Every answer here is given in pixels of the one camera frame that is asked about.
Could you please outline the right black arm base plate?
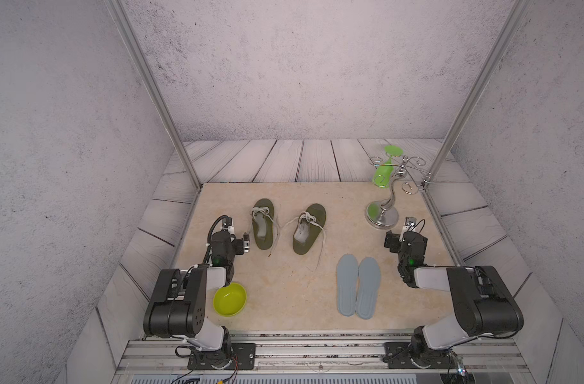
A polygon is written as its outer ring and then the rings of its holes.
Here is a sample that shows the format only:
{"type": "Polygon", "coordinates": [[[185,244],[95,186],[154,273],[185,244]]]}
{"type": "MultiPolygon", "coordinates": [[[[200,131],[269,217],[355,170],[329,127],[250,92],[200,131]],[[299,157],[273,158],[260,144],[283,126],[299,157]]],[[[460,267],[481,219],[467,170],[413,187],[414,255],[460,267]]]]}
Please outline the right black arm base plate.
{"type": "Polygon", "coordinates": [[[458,366],[448,350],[418,350],[409,342],[386,342],[382,361],[389,369],[446,370],[458,366]]]}

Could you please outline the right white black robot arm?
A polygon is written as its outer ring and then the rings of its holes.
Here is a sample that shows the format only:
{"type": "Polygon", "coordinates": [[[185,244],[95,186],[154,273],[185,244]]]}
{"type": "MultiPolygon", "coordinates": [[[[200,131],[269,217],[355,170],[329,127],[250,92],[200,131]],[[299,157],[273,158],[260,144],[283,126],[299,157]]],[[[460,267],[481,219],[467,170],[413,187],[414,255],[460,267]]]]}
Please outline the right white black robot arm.
{"type": "Polygon", "coordinates": [[[524,326],[524,316],[501,275],[492,266],[432,267],[425,263],[428,238],[408,230],[386,233],[384,247],[397,254],[398,271],[408,287],[450,294],[452,315],[414,330],[407,348],[423,369],[454,347],[480,337],[506,339],[524,326]]]}

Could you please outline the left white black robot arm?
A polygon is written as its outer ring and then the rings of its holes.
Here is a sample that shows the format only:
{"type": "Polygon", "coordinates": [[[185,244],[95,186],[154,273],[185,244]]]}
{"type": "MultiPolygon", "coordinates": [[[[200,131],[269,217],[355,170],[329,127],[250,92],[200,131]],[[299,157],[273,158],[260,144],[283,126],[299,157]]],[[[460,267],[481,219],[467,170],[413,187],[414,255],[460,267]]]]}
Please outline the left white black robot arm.
{"type": "Polygon", "coordinates": [[[207,234],[207,251],[201,263],[187,270],[159,272],[143,318],[143,332],[162,339],[181,339],[205,354],[230,355],[229,331],[207,318],[207,293],[232,283],[235,259],[249,250],[249,235],[238,238],[232,217],[218,217],[207,234]]]}

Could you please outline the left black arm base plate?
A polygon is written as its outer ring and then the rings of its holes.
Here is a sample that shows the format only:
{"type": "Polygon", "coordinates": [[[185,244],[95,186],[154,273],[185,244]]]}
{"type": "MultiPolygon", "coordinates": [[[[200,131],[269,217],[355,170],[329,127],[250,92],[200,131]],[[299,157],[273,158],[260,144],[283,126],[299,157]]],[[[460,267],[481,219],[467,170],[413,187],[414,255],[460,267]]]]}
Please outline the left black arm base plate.
{"type": "Polygon", "coordinates": [[[256,344],[225,342],[219,350],[200,351],[190,347],[187,368],[194,371],[252,371],[255,368],[256,344]]]}

